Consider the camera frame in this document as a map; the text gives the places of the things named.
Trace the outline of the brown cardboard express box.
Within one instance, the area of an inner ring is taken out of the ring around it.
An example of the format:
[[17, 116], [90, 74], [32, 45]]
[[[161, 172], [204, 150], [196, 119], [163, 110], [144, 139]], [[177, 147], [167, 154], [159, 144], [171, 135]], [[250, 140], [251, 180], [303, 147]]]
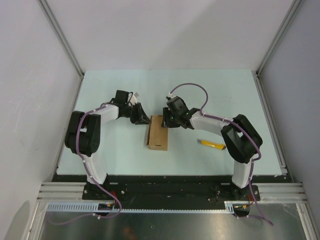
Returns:
[[154, 151], [168, 150], [168, 129], [162, 126], [164, 117], [162, 115], [152, 115], [149, 124], [146, 146]]

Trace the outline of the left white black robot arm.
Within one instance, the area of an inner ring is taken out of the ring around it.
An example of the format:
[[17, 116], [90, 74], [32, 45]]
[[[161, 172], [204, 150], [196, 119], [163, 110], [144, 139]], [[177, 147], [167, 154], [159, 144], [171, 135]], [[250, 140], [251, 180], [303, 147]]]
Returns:
[[96, 184], [93, 194], [100, 200], [107, 199], [111, 193], [111, 188], [104, 184], [107, 173], [102, 162], [93, 156], [100, 146], [101, 126], [119, 118], [128, 118], [134, 125], [150, 124], [151, 120], [138, 102], [138, 97], [136, 92], [117, 90], [115, 97], [99, 107], [87, 112], [75, 110], [71, 114], [64, 144], [81, 158], [87, 181]]

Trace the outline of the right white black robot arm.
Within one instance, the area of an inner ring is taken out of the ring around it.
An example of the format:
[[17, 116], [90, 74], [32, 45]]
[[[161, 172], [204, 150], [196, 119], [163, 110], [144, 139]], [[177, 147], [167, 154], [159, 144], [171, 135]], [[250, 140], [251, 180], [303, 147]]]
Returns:
[[252, 191], [254, 162], [262, 157], [263, 139], [245, 115], [232, 120], [203, 113], [198, 108], [188, 109], [178, 96], [167, 97], [163, 108], [164, 128], [202, 130], [221, 136], [230, 156], [234, 159], [231, 196], [242, 201]]

